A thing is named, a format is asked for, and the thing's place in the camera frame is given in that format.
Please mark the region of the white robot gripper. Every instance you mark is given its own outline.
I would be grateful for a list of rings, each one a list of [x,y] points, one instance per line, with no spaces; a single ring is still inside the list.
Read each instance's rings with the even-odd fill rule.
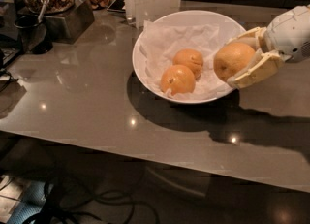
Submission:
[[[227,84],[241,89],[266,80],[278,72],[284,61],[310,58],[310,7],[294,7],[266,28],[252,28],[229,39],[227,44],[230,43],[247,44],[256,52],[244,69],[228,78]]]

